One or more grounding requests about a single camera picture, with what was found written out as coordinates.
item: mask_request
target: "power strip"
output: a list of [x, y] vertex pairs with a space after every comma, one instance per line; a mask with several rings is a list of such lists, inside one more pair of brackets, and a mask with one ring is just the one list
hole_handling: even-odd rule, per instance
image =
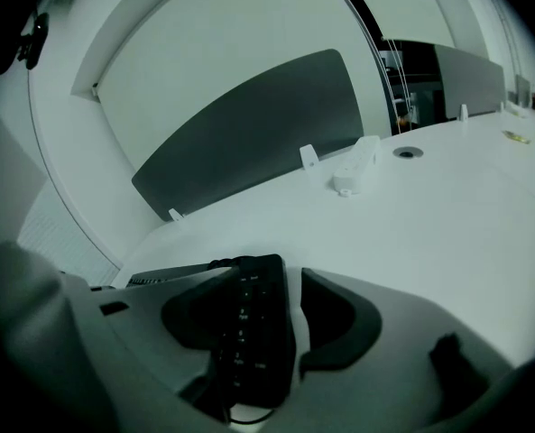
[[379, 136], [359, 138], [341, 166], [333, 174], [336, 191], [344, 197], [362, 192], [370, 183], [380, 157]]

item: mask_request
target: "white wall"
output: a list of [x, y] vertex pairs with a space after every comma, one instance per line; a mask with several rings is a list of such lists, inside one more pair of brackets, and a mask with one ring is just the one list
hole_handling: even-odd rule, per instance
[[31, 75], [34, 122], [53, 181], [78, 224], [119, 267], [162, 221], [134, 189], [134, 169], [101, 105], [73, 93], [84, 89], [80, 76], [89, 83], [98, 81], [97, 69], [105, 66], [97, 66], [94, 57], [112, 56], [159, 2], [74, 0], [51, 5], [49, 37]]
[[16, 61], [0, 76], [0, 242], [40, 253], [91, 285], [118, 269], [88, 240], [60, 200], [32, 126], [27, 71]]
[[383, 37], [454, 47], [436, 0], [365, 0]]
[[127, 41], [98, 92], [138, 170], [169, 136], [230, 89], [330, 48], [346, 63], [365, 134], [390, 136], [380, 74], [343, 0], [169, 0]]
[[468, 0], [481, 33], [484, 36], [488, 59], [503, 67], [503, 77], [507, 91], [515, 92], [515, 73], [510, 53], [510, 45], [505, 30], [492, 0]]
[[480, 24], [468, 0], [436, 0], [457, 49], [488, 58]]
[[518, 56], [516, 69], [521, 67], [521, 75], [530, 81], [531, 91], [535, 92], [535, 38], [525, 22], [505, 0], [500, 0], [500, 5], [515, 41]]

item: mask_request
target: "desk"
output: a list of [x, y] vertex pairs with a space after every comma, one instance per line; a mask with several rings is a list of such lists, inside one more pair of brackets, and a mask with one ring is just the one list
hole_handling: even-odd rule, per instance
[[[506, 139], [504, 121], [531, 144]], [[408, 145], [424, 156], [392, 155]], [[190, 214], [188, 228], [154, 230], [113, 285], [124, 287], [136, 272], [278, 253], [288, 266], [431, 299], [510, 363], [532, 358], [535, 119], [480, 116], [382, 140], [374, 189], [352, 198], [328, 185], [342, 159], [320, 163], [320, 186], [296, 170]]]

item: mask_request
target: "desk divider panel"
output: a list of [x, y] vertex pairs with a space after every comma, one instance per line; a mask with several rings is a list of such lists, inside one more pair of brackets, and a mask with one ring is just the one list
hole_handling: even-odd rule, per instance
[[461, 105], [470, 115], [499, 110], [506, 98], [502, 66], [455, 48], [434, 47], [448, 119], [459, 116]]
[[269, 69], [206, 106], [171, 135], [133, 176], [165, 221], [301, 167], [300, 147], [319, 158], [346, 148], [364, 129], [338, 51]]
[[530, 81], [520, 74], [516, 74], [516, 95], [519, 106], [530, 107], [530, 90]]

